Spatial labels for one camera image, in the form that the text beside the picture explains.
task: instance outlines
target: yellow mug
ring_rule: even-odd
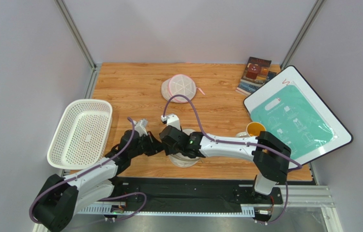
[[[236,137],[243,138],[243,137],[252,137],[252,136],[259,136],[260,132],[266,131],[265,126],[259,122],[251,122],[247,124],[246,131],[240,132],[236,134]]]

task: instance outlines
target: gray wall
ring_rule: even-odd
[[[89,76],[54,1],[0,1],[0,231],[32,230],[28,208],[56,172],[46,152]]]
[[[363,231],[363,1],[329,0],[291,62],[352,132],[314,162],[347,232]]]
[[[314,2],[66,0],[99,63],[280,63]]]

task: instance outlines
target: mug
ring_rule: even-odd
[[[246,131],[240,132],[236,134],[236,137],[243,138],[243,137],[252,137],[252,136],[259,136],[260,132],[266,131],[265,126],[260,122],[251,122],[247,124]]]

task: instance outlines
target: wooden table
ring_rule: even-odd
[[[160,88],[163,81],[183,73],[194,79],[199,91],[193,98],[206,132],[234,137],[244,131],[251,121],[243,106],[245,96],[235,91],[245,68],[244,64],[192,64],[192,63],[104,63],[101,67],[93,98],[108,101],[113,106],[113,122],[106,153],[119,143],[131,124],[128,116],[139,121],[146,118],[147,130],[159,139],[164,129],[160,120],[166,100]],[[278,65],[271,71],[279,72]],[[199,131],[195,115],[189,104],[171,103],[166,114],[175,113],[183,128]],[[257,167],[248,161],[225,157],[202,159],[189,168],[173,165],[161,152],[155,156],[141,155],[120,176],[254,179]],[[289,173],[289,180],[311,181],[309,167]]]

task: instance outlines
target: book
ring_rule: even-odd
[[[236,88],[236,92],[249,96],[266,82],[272,80],[276,76],[276,73],[269,71],[271,63],[271,60],[250,57],[240,79],[240,83]]]

